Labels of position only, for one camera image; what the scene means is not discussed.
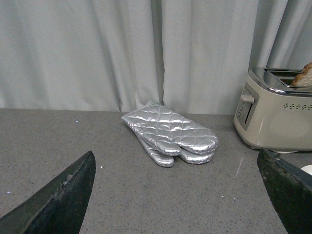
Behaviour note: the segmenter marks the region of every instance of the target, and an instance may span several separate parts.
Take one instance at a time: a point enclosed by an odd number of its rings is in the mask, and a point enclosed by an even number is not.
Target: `toaster control panel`
[[[245,84],[243,92],[240,96],[236,117],[240,125],[246,131],[248,129],[255,106],[259,100],[259,94],[248,84]]]

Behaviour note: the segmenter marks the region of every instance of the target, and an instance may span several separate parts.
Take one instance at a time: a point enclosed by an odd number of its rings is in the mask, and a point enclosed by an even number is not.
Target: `bread slice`
[[[312,62],[305,65],[302,73],[293,79],[292,86],[312,86]]]

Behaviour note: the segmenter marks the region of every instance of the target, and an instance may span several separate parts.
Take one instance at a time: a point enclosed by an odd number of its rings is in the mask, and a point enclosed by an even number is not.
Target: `white object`
[[[305,167],[301,168],[301,170],[312,175],[312,165],[305,166]]]
[[[312,149],[312,88],[290,85],[299,73],[300,70],[264,68],[249,71],[234,125],[252,148]]]

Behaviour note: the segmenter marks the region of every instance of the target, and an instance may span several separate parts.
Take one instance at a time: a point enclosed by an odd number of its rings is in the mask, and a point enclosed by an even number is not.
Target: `silver oven mitt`
[[[179,155],[189,163],[210,161],[217,147],[213,131],[158,103],[130,112],[122,119],[153,150],[168,156]]]

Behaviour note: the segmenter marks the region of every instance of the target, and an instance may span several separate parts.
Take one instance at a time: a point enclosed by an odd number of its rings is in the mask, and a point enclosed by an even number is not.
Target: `toaster vent holes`
[[[295,104],[295,103],[285,103],[284,109],[296,109],[296,110],[311,110],[312,111],[312,105],[302,105],[302,104]]]

